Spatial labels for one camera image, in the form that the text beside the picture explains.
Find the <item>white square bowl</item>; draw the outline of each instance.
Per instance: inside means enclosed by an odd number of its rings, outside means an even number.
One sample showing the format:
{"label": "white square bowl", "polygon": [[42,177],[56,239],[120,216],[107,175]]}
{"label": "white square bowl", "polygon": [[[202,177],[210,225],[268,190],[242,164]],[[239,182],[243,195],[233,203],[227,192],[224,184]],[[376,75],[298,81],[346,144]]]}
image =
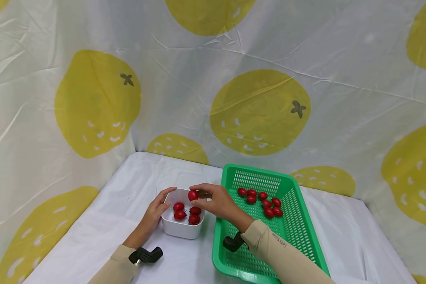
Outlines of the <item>white square bowl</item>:
{"label": "white square bowl", "polygon": [[[175,191],[170,192],[165,202],[169,201],[171,207],[167,209],[161,216],[163,219],[163,229],[164,232],[168,235],[175,237],[183,237],[184,239],[195,239],[200,234],[200,229],[202,227],[202,222],[204,221],[205,212],[202,210],[200,217],[200,223],[197,225],[188,224],[189,218],[189,209],[191,207],[191,202],[187,197],[189,190],[177,188]],[[174,206],[175,203],[181,202],[185,205],[186,218],[182,221],[177,221],[174,219]]]}

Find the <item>cherry tomato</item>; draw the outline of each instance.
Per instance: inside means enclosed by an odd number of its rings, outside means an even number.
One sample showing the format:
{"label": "cherry tomato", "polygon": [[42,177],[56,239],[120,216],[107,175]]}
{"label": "cherry tomato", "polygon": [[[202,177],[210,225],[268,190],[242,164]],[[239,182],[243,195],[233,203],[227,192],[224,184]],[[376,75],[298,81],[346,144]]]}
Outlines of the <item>cherry tomato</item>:
{"label": "cherry tomato", "polygon": [[263,209],[265,209],[265,208],[269,208],[269,207],[271,207],[271,202],[270,201],[268,201],[268,200],[262,200],[262,208]]}
{"label": "cherry tomato", "polygon": [[257,198],[254,195],[248,195],[246,197],[246,200],[249,204],[254,204],[257,201]]}
{"label": "cherry tomato", "polygon": [[190,191],[190,192],[188,192],[187,193],[187,198],[189,199],[189,201],[196,200],[198,198],[197,191]]}
{"label": "cherry tomato", "polygon": [[265,192],[260,192],[260,193],[259,193],[259,199],[260,199],[260,200],[266,200],[266,199],[267,199],[267,197],[269,197],[269,195],[268,195],[268,194],[266,194]]}
{"label": "cherry tomato", "polygon": [[272,211],[275,213],[276,217],[281,217],[284,214],[279,207],[273,207]]}
{"label": "cherry tomato", "polygon": [[275,217],[275,213],[273,213],[271,208],[265,208],[263,210],[263,213],[265,214],[265,216],[267,216],[268,219],[273,219],[273,217]]}
{"label": "cherry tomato", "polygon": [[189,210],[189,213],[193,214],[193,215],[200,215],[202,213],[202,209],[200,209],[197,206],[193,206],[191,207],[191,209]]}
{"label": "cherry tomato", "polygon": [[186,218],[186,213],[183,210],[179,210],[174,213],[174,219],[177,221],[181,221]]}
{"label": "cherry tomato", "polygon": [[190,225],[197,225],[200,223],[199,215],[189,215],[188,222]]}
{"label": "cherry tomato", "polygon": [[248,195],[252,195],[252,196],[256,196],[257,192],[254,189],[250,189],[249,191],[246,192]]}
{"label": "cherry tomato", "polygon": [[174,211],[180,211],[184,209],[184,204],[181,202],[177,202],[174,204]]}
{"label": "cherry tomato", "polygon": [[239,189],[237,189],[237,191],[238,191],[238,193],[239,193],[239,195],[241,197],[245,197],[246,196],[246,189],[244,189],[242,187],[239,187]]}
{"label": "cherry tomato", "polygon": [[271,199],[271,202],[274,206],[281,207],[281,200],[279,200],[279,198],[273,197],[273,199]]}

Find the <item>green plastic basket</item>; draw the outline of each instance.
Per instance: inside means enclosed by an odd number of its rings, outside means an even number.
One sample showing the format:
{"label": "green plastic basket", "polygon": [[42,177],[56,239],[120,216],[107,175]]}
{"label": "green plastic basket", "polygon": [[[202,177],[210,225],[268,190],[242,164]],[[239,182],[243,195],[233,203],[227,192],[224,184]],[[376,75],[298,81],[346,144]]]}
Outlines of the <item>green plastic basket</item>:
{"label": "green plastic basket", "polygon": [[[293,177],[259,168],[227,164],[222,170],[221,185],[228,190],[241,209],[253,218],[261,219],[274,233],[296,247],[330,276],[305,200]],[[237,194],[239,187],[266,192],[269,199],[278,197],[284,215],[281,218],[266,218],[258,202],[249,205],[246,198]],[[234,237],[237,231],[230,222],[216,219],[212,253],[216,269],[225,275],[238,277],[249,283],[281,283],[275,272],[255,258],[245,245],[234,253],[222,246],[222,240],[226,236]]]}

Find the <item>arm sleeve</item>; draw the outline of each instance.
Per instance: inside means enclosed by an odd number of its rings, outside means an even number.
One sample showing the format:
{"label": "arm sleeve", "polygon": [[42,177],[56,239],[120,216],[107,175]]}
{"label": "arm sleeve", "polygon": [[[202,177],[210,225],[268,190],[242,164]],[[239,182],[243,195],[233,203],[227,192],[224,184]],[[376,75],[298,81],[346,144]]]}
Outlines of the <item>arm sleeve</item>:
{"label": "arm sleeve", "polygon": [[134,248],[118,246],[110,259],[88,284],[129,284],[137,272],[137,266],[128,259],[134,251]]}
{"label": "arm sleeve", "polygon": [[242,238],[255,257],[273,268],[282,284],[334,284],[314,262],[261,220],[254,221]]}

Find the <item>fabric backdrop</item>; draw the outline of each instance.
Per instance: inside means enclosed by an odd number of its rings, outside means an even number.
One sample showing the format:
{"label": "fabric backdrop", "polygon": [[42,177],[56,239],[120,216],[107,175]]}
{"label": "fabric backdrop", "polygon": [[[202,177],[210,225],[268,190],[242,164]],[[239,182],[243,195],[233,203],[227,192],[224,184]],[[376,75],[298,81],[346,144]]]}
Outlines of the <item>fabric backdrop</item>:
{"label": "fabric backdrop", "polygon": [[426,0],[0,0],[0,284],[135,150],[359,198],[426,284]]}

